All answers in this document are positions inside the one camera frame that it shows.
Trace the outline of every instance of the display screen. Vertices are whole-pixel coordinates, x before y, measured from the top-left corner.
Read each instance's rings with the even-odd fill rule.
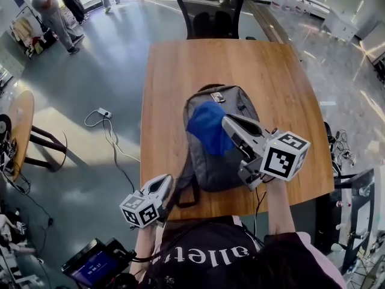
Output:
[[[100,280],[116,270],[119,263],[104,251],[89,257],[87,262],[71,273],[71,277],[87,287],[94,287]]]

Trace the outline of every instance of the blue cloth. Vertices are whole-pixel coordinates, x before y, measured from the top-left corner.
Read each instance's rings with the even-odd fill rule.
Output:
[[[195,108],[188,121],[187,131],[197,137],[212,155],[224,155],[235,147],[222,127],[226,115],[221,105],[214,101],[204,102]]]

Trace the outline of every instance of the table leg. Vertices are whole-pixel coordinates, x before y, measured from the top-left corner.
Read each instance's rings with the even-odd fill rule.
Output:
[[[25,157],[24,163],[35,165],[35,166],[40,166],[40,167],[45,167],[48,169],[53,169],[51,164],[49,164],[49,162],[35,160],[34,158],[30,158],[30,157]]]
[[[47,137],[47,138],[49,138],[49,139],[51,139],[54,143],[56,143],[57,145],[60,145],[60,146],[62,146],[62,147],[64,147],[65,148],[65,150],[64,151],[62,151],[62,150],[58,150],[58,151],[60,151],[60,152],[63,152],[63,153],[66,153],[67,152],[67,148],[59,141],[59,140],[57,140],[56,138],[55,138],[55,136],[54,135],[52,135],[51,133],[49,133],[49,132],[46,132],[46,131],[44,131],[44,130],[42,130],[42,129],[40,129],[40,128],[37,128],[36,126],[32,126],[32,132],[35,132],[35,133],[37,133],[37,134],[39,134],[39,135],[42,135],[42,136],[44,136],[44,137]]]
[[[53,142],[50,142],[48,140],[42,139],[42,138],[40,138],[34,134],[29,135],[29,140],[33,143],[37,143],[40,146],[44,146],[44,147],[47,147],[49,149],[60,151],[64,154],[67,152],[67,148],[65,146],[63,146],[61,143],[60,144],[53,143]]]
[[[53,172],[59,170],[67,158],[67,137],[66,137],[66,135],[64,134],[64,137],[66,138],[66,145],[63,145],[59,140],[57,140],[55,138],[54,135],[52,135],[51,133],[48,133],[48,132],[46,132],[40,128],[37,128],[36,126],[32,126],[31,132],[35,132],[35,133],[40,134],[44,137],[47,137],[51,140],[51,141],[45,140],[45,139],[31,133],[29,135],[29,140],[31,142],[36,143],[40,146],[47,147],[49,149],[53,149],[53,150],[62,152],[64,154],[64,159],[63,159],[63,162],[59,166],[53,166],[49,162],[35,160],[33,158],[30,158],[30,157],[26,157],[24,162],[27,164],[35,165],[35,166],[48,168],[50,171],[53,171]]]

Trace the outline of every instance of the wooden table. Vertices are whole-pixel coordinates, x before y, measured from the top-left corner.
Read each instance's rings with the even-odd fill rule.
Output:
[[[288,183],[291,205],[334,190],[331,156],[321,111],[300,62],[289,45],[251,40],[187,40],[151,47],[143,97],[141,185],[163,173],[178,177],[187,140],[186,100],[207,84],[238,85],[268,128],[292,131],[311,142],[299,174]],[[265,185],[258,186],[259,193]],[[190,190],[184,194],[191,198]],[[255,192],[239,187],[201,191],[198,205],[174,207],[170,220],[255,213]],[[260,211],[266,211],[266,200]]]
[[[13,179],[19,176],[19,168],[23,166],[26,156],[26,150],[29,143],[29,135],[32,130],[32,121],[34,119],[35,101],[30,91],[22,92],[14,99],[8,109],[8,116],[12,122],[12,138],[16,139],[17,152],[14,157],[16,170]]]
[[[8,116],[10,117],[12,122],[11,137],[15,138],[17,142],[17,152],[13,159],[13,161],[16,163],[13,175],[14,181],[19,176],[23,163],[45,167],[50,169],[51,171],[57,171],[61,168],[64,161],[66,160],[66,158],[64,157],[61,165],[52,166],[52,164],[46,161],[39,161],[26,156],[29,141],[53,150],[60,151],[64,154],[66,154],[67,152],[67,142],[66,145],[63,145],[52,134],[32,125],[34,117],[34,107],[34,96],[30,91],[26,90],[12,101],[8,109]],[[41,137],[38,137],[32,134],[31,132],[35,132],[39,135],[45,136],[51,139],[53,142],[42,139]]]

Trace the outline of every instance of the power strip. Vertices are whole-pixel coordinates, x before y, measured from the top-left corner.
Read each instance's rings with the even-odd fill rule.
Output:
[[[100,113],[103,117],[106,117],[106,118],[112,118],[112,113],[110,113],[109,111],[107,110],[104,110],[103,108],[99,108],[97,110],[98,113]]]

